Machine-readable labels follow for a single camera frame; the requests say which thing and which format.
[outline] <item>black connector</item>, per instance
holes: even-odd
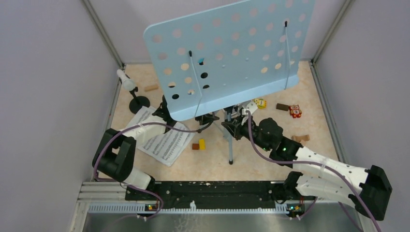
[[[105,145],[112,139],[119,131],[108,129],[102,136],[100,145],[92,160],[92,166],[95,166],[98,156]],[[97,170],[113,178],[118,182],[122,182],[130,175],[134,165],[136,140],[132,137],[120,135],[108,147],[105,154],[102,155]],[[118,149],[118,154],[113,152],[113,149]]]
[[[276,150],[272,150],[269,158],[277,161],[293,161],[297,160],[296,153],[299,148],[303,147],[300,143],[288,139],[286,137],[282,137],[282,141],[280,142],[278,148]],[[292,164],[279,164],[281,166],[288,166],[293,168]]]
[[[365,183],[360,183],[362,188],[360,197],[369,208],[370,212],[377,221],[383,221],[386,214],[387,205],[389,204],[390,195],[392,194],[392,186],[390,185],[387,175],[383,168],[372,165],[369,170]],[[349,198],[354,202],[355,209],[362,215],[369,217],[365,209],[353,194]]]

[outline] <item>circular hole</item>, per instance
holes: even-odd
[[[219,53],[215,56],[215,59],[217,59],[217,60],[222,60],[222,58],[223,58],[223,55],[221,53]]]
[[[215,38],[214,43],[217,44],[217,45],[221,44],[222,43],[222,38],[221,37]]]
[[[169,88],[174,88],[175,86],[176,86],[175,82],[170,82],[170,83],[168,84],[168,87],[169,87]]]
[[[179,38],[179,37],[181,37],[181,35],[182,35],[181,29],[175,29],[175,30],[172,32],[172,36],[173,36],[174,38]]]
[[[170,68],[164,69],[164,74],[165,75],[171,75],[171,73],[172,73],[172,69],[170,69]]]
[[[232,40],[236,41],[239,39],[239,32],[235,32],[234,34],[232,34]]]
[[[193,29],[195,32],[200,32],[201,29],[202,29],[202,26],[201,26],[201,24],[195,24],[195,25],[192,26],[192,29]]]
[[[232,51],[232,55],[233,55],[233,56],[239,55],[239,49],[235,48],[235,49]]]
[[[183,64],[181,64],[181,69],[182,69],[182,70],[186,71],[186,70],[188,70],[189,68],[190,68],[190,65],[189,65],[188,63],[183,63]]]
[[[165,59],[167,59],[167,57],[168,56],[165,52],[161,52],[161,53],[158,54],[158,59],[160,59],[160,60],[165,60]]]
[[[299,38],[301,35],[302,35],[302,31],[300,30],[300,31],[296,32],[295,37]]]
[[[198,50],[202,50],[204,48],[204,43],[203,42],[199,42],[197,45],[196,45],[196,49],[198,49]]]
[[[264,45],[265,45],[265,47],[269,47],[271,43],[272,43],[271,40],[267,40],[267,41],[265,41]]]
[[[161,43],[161,42],[162,42],[162,36],[160,36],[160,35],[154,35],[154,36],[152,36],[152,41],[153,41],[154,43]]]
[[[283,56],[283,54],[285,54],[285,50],[280,50],[280,51],[278,51],[278,57]]]
[[[270,31],[273,29],[273,23],[268,23],[268,25],[266,25],[266,30]]]
[[[191,82],[192,82],[192,78],[190,77],[185,78],[185,83],[189,84]]]
[[[274,4],[274,3],[270,4],[270,5],[268,6],[268,12],[269,12],[269,13],[274,12],[274,11],[275,11],[275,8],[276,8],[276,4]]]
[[[253,52],[253,51],[255,51],[255,48],[256,48],[256,45],[251,44],[251,45],[249,45],[249,47],[248,47],[248,51]]]
[[[254,36],[256,34],[256,28],[249,29],[249,35]]]
[[[285,7],[289,8],[293,5],[293,0],[286,0]]]
[[[185,48],[180,47],[177,49],[176,53],[180,56],[182,56],[183,54],[185,54]]]
[[[291,20],[289,18],[285,18],[285,20],[282,23],[283,26],[285,26],[285,22],[288,22],[288,26],[289,26],[289,23],[291,22]]]
[[[285,42],[285,41],[286,41],[286,35],[282,35],[282,36],[279,38],[279,42],[283,43],[283,42]]]
[[[220,18],[214,18],[214,20],[212,20],[212,25],[214,25],[214,27],[219,27],[220,26]]]
[[[253,8],[250,12],[249,12],[251,17],[255,17],[258,15],[258,9]]]
[[[306,14],[305,13],[301,14],[299,16],[299,22],[303,22],[305,20],[305,18],[306,18]]]
[[[232,21],[233,21],[233,22],[238,22],[238,21],[240,20],[240,18],[241,18],[241,15],[240,15],[239,13],[235,13],[235,14],[232,16]]]

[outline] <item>metal frame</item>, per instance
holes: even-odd
[[[350,9],[351,5],[354,3],[354,0],[345,0],[342,8],[340,9],[339,13],[336,16],[333,24],[331,25],[329,31],[326,33],[321,45],[319,46],[318,51],[316,52],[315,56],[312,59],[312,63],[316,64],[322,55],[324,49],[326,48],[327,44],[329,43],[330,39],[333,37],[334,33],[336,32],[340,22],[342,21],[343,17],[346,15],[347,11]]]
[[[89,2],[89,0],[81,0],[81,2],[83,3],[89,16],[91,17],[91,20],[93,21],[102,40],[104,41],[104,44],[107,46],[108,50],[110,51],[110,54],[115,59],[118,66],[121,69],[125,69],[124,63],[121,61],[118,52],[116,51],[113,43],[109,39],[91,3]],[[314,58],[310,60],[310,69],[313,75],[313,79],[314,79],[314,82],[317,88],[317,92],[318,92],[322,107],[323,107],[325,118],[326,118],[329,130],[330,130],[331,136],[332,136],[332,140],[333,140],[333,143],[336,149],[336,153],[338,155],[339,160],[344,163],[349,163],[349,159],[345,155],[345,151],[344,151],[342,142],[340,140],[340,136],[338,134],[337,126],[336,126],[334,117],[332,115],[331,107],[328,102],[326,93],[323,89],[321,77],[318,74],[317,69],[316,69],[316,63],[320,59],[324,49],[326,48],[327,44],[331,40],[341,20],[346,15],[346,12],[349,10],[353,2],[354,0],[346,0],[344,2],[340,12],[338,13],[335,21],[333,22],[332,26],[327,32]],[[111,126],[112,116],[114,114],[114,110],[117,104],[120,87],[121,87],[121,84],[118,83],[117,88],[116,88],[116,93],[113,97],[113,102],[111,105],[110,115],[109,115],[109,118],[106,124],[106,128],[109,128]],[[105,182],[105,183],[84,182],[80,190],[79,196],[78,196],[74,216],[73,216],[72,223],[70,226],[70,231],[71,232],[82,232],[83,231],[90,203],[92,202],[123,203],[125,202],[125,192],[126,190],[122,188],[118,183],[115,183],[115,182]],[[365,232],[375,232],[375,228],[372,222],[368,218],[360,214],[358,214],[358,218]]]
[[[108,37],[107,31],[104,29],[103,24],[101,23],[100,19],[98,18],[97,13],[95,12],[94,8],[91,5],[91,2],[89,0],[80,0],[80,1],[84,5],[85,10],[90,16],[91,21],[93,22],[95,28],[100,34],[101,39],[104,42],[105,46],[107,47],[108,51],[110,52],[111,56],[114,58],[114,60],[116,61],[120,69],[124,68],[124,63],[122,62],[117,50],[115,49],[114,44],[111,41],[110,37]]]

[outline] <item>beige floor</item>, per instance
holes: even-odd
[[[144,92],[144,87],[156,84],[157,77],[152,65],[127,65],[126,74],[136,81],[140,87],[140,95],[150,99],[151,105],[158,107],[162,90]],[[307,147],[337,159],[330,132],[326,124],[322,106],[316,91],[313,77],[307,61],[299,63],[298,85],[287,90],[263,96],[267,100],[267,108],[254,114],[257,123],[266,117],[272,117],[281,127],[285,136],[310,135]],[[112,128],[124,128],[133,117],[128,109],[131,95],[121,90],[115,110]],[[293,119],[288,112],[275,109],[276,103],[299,104],[302,117]],[[193,119],[183,121],[190,129],[197,129],[198,123]],[[201,134],[195,135],[192,142],[205,139],[206,150],[191,150],[190,145],[182,152],[171,167],[167,167],[154,158],[137,150],[134,165],[157,180],[284,180],[291,171],[269,163],[260,158],[252,149],[250,142],[243,138],[234,140],[234,164],[228,164],[228,143],[222,138],[221,132],[212,125]]]

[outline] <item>small toy figure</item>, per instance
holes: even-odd
[[[302,111],[299,109],[299,105],[290,105],[289,106],[290,114],[293,118],[301,117]]]
[[[262,98],[256,98],[256,99],[253,100],[253,102],[255,102],[258,105],[259,109],[266,108],[266,100],[264,100]]]

